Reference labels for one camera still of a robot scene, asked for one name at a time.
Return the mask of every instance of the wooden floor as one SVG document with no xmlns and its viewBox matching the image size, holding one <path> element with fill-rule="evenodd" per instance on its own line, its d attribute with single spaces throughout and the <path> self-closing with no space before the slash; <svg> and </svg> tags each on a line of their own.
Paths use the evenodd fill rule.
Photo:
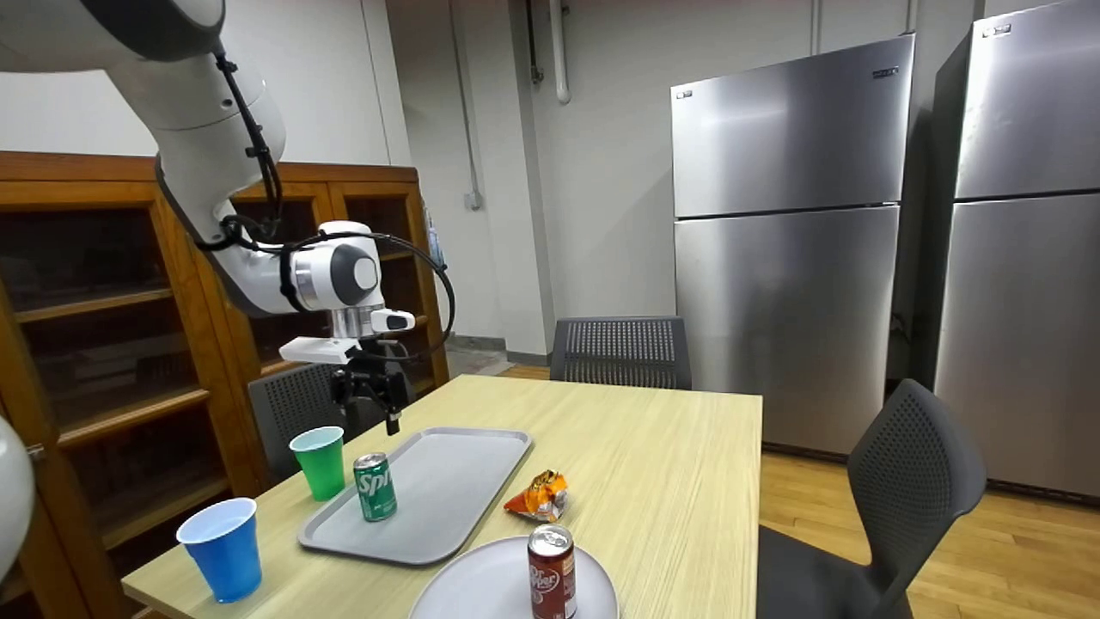
<svg viewBox="0 0 1100 619">
<path fill-rule="evenodd" d="M 546 368 L 505 374 L 546 377 Z M 760 518 L 867 560 L 837 464 L 764 455 Z M 912 605 L 916 619 L 1100 619 L 1100 509 L 989 491 L 924 564 Z"/>
</svg>

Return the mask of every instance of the stainless steel refrigerator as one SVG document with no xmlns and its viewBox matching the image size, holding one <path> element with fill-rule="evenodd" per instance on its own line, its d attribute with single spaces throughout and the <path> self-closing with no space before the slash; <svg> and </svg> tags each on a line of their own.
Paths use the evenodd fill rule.
<svg viewBox="0 0 1100 619">
<path fill-rule="evenodd" d="M 693 388 L 847 455 L 882 403 L 914 37 L 671 90 Z"/>
<path fill-rule="evenodd" d="M 989 479 L 1100 496 L 1100 4 L 975 21 L 937 71 L 933 393 Z"/>
</svg>

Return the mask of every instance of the wooden table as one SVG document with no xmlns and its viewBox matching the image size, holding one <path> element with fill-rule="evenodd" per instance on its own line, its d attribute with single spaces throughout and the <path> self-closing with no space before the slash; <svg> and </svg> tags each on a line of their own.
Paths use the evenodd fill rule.
<svg viewBox="0 0 1100 619">
<path fill-rule="evenodd" d="M 348 455 L 391 450 L 427 425 L 522 428 L 531 450 L 491 503 L 476 551 L 528 526 L 502 503 L 557 468 L 571 479 L 567 526 L 616 580 L 622 616 L 756 616 L 760 504 L 756 395 L 612 388 L 522 377 L 454 377 L 403 415 L 403 434 L 371 428 Z M 444 566 L 387 566 L 307 554 L 300 526 L 320 509 L 295 474 L 256 512 L 262 588 L 233 605 L 208 597 L 183 545 L 122 576 L 122 592 L 164 616 L 409 616 Z"/>
</svg>

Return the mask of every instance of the green soda can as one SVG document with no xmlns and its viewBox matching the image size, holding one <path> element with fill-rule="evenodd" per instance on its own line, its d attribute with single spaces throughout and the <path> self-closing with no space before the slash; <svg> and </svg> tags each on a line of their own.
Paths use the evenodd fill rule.
<svg viewBox="0 0 1100 619">
<path fill-rule="evenodd" d="M 391 491 L 387 457 L 365 455 L 354 457 L 354 491 L 368 521 L 387 518 L 399 512 L 399 496 Z"/>
</svg>

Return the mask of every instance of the can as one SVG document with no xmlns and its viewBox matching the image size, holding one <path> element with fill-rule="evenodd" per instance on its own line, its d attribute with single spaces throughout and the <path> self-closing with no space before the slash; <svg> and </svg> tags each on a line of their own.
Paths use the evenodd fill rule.
<svg viewBox="0 0 1100 619">
<path fill-rule="evenodd" d="M 575 535 L 562 526 L 535 526 L 524 538 L 531 619 L 575 619 Z"/>
<path fill-rule="evenodd" d="M 354 457 L 351 474 L 368 521 L 387 518 L 399 509 L 384 455 Z"/>
</svg>

